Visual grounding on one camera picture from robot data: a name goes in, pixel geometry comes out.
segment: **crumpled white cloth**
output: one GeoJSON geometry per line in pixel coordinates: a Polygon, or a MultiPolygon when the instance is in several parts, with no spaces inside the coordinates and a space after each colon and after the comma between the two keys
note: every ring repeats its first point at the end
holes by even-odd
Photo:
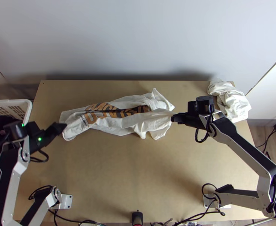
{"type": "Polygon", "coordinates": [[[174,105],[154,88],[144,95],[125,96],[111,102],[63,111],[59,121],[67,124],[62,132],[65,140],[72,140],[90,128],[118,136],[137,133],[142,139],[149,131],[157,140],[171,126],[171,117],[175,114],[173,109],[174,105]]]}
{"type": "Polygon", "coordinates": [[[236,89],[230,82],[214,79],[208,86],[208,94],[217,96],[217,105],[233,123],[248,118],[251,105],[244,93],[236,89]]]}

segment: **wooden table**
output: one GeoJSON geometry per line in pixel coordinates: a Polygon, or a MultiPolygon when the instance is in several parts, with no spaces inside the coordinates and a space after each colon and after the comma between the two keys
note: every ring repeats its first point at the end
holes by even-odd
{"type": "MultiPolygon", "coordinates": [[[[155,87],[172,104],[174,112],[186,112],[187,101],[206,95],[207,81],[41,81],[30,117],[40,128],[58,122],[62,111],[141,95],[155,87]]],[[[253,143],[246,121],[238,132],[253,143]]],[[[173,124],[166,136],[153,140],[135,134],[123,137],[88,130],[71,141],[57,137],[44,148],[47,163],[31,163],[22,175],[15,208],[20,220],[31,206],[29,194],[43,185],[56,185],[72,194],[69,210],[59,215],[98,222],[130,222],[140,210],[145,222],[179,221],[204,212],[201,187],[232,184],[256,190],[258,176],[227,145],[208,138],[199,144],[195,129],[173,124]]],[[[200,131],[199,137],[205,134],[200,131]]],[[[202,221],[263,218],[263,214],[239,206],[225,209],[226,216],[208,214],[202,221]]],[[[45,221],[52,221],[51,214],[45,221]]]]}

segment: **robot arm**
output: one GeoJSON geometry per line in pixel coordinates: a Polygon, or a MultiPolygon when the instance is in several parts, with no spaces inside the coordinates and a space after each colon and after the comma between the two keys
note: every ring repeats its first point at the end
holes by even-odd
{"type": "Polygon", "coordinates": [[[0,225],[40,225],[49,208],[70,208],[71,195],[61,194],[56,187],[45,186],[33,195],[35,202],[21,222],[13,220],[20,177],[28,167],[30,155],[47,146],[65,127],[65,124],[53,123],[44,131],[35,122],[26,126],[14,122],[4,127],[9,142],[3,145],[0,155],[0,225]]]}
{"type": "Polygon", "coordinates": [[[171,121],[206,130],[217,142],[228,145],[258,175],[256,191],[234,189],[225,185],[215,190],[217,207],[228,204],[257,209],[276,220],[276,165],[261,151],[241,137],[235,125],[221,111],[214,110],[213,97],[198,97],[188,102],[188,112],[179,113],[171,121]]]}

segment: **white plastic basket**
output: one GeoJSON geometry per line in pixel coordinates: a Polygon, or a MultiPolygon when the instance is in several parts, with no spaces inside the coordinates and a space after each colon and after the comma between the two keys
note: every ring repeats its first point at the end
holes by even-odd
{"type": "Polygon", "coordinates": [[[27,99],[0,100],[0,115],[14,117],[28,123],[32,102],[27,99]]]}

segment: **printed graphic on shirt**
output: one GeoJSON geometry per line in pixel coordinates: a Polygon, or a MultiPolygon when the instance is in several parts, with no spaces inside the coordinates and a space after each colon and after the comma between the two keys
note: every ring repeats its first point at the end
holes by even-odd
{"type": "Polygon", "coordinates": [[[86,113],[84,114],[84,116],[87,123],[93,124],[96,122],[97,118],[101,118],[101,119],[105,117],[124,118],[127,116],[131,116],[133,114],[151,112],[151,109],[147,105],[138,106],[138,107],[129,108],[129,109],[118,109],[117,107],[112,106],[108,103],[98,103],[98,104],[89,105],[85,109],[85,111],[86,113]]]}

